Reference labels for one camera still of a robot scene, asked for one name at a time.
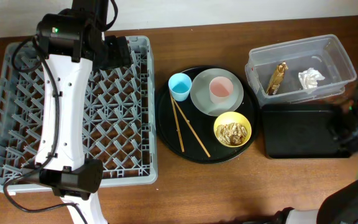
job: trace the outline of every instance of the cup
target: cup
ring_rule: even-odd
[[[173,99],[184,101],[190,93],[191,78],[184,73],[174,74],[168,81],[168,87]]]
[[[209,97],[215,104],[223,103],[233,93],[233,83],[226,77],[216,77],[209,83]]]

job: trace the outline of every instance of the black tray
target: black tray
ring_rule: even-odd
[[[214,66],[200,66],[183,71],[192,80],[202,71],[210,68],[219,68]],[[260,109],[254,92],[250,89],[241,78],[239,78],[244,89],[244,99],[236,112],[243,114],[250,122],[252,134],[249,141],[242,147],[225,147],[216,139],[213,132],[215,116],[208,116],[200,112],[192,103],[191,97],[178,102],[180,108],[190,120],[190,124],[196,131],[198,137],[203,142],[205,148],[211,155],[210,158],[205,154],[203,148],[194,137],[185,120],[177,110],[178,122],[183,140],[185,152],[181,152],[180,143],[173,115],[170,94],[168,90],[168,82],[158,91],[155,104],[155,115],[157,134],[164,144],[174,153],[193,162],[202,164],[213,164],[228,161],[242,152],[244,152],[254,141],[259,132]]]
[[[350,157],[329,131],[335,112],[333,105],[265,105],[266,155],[272,159]]]

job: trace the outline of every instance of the white wall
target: white wall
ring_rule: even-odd
[[[0,37],[31,35],[72,0],[0,0]],[[116,0],[113,30],[358,15],[358,0]],[[109,6],[112,19],[112,7]]]

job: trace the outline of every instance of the black rectangular tray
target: black rectangular tray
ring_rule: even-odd
[[[348,158],[329,131],[333,105],[265,105],[262,124],[271,159]]]

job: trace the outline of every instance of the pair of chopsticks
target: pair of chopsticks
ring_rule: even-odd
[[[201,142],[201,140],[199,139],[198,135],[197,135],[196,132],[194,131],[193,127],[191,127],[191,124],[190,124],[189,120],[187,120],[185,114],[184,114],[183,111],[180,109],[178,103],[176,102],[176,100],[174,100],[174,99],[172,98],[171,92],[169,92],[169,95],[171,96],[171,103],[172,103],[173,115],[175,116],[175,122],[176,122],[176,124],[177,124],[177,130],[178,130],[178,136],[179,136],[181,151],[182,151],[182,152],[185,152],[185,148],[183,147],[183,141],[181,140],[180,128],[179,128],[178,117],[177,117],[177,111],[176,111],[176,109],[175,109],[175,105],[178,107],[180,114],[183,116],[183,119],[185,119],[186,124],[189,126],[191,132],[192,132],[192,133],[194,134],[194,136],[196,137],[198,143],[199,143],[199,144],[201,145],[201,147],[204,149],[204,152],[206,153],[206,155],[207,155],[208,157],[211,157],[211,155],[209,155],[208,150],[206,150],[204,144]]]

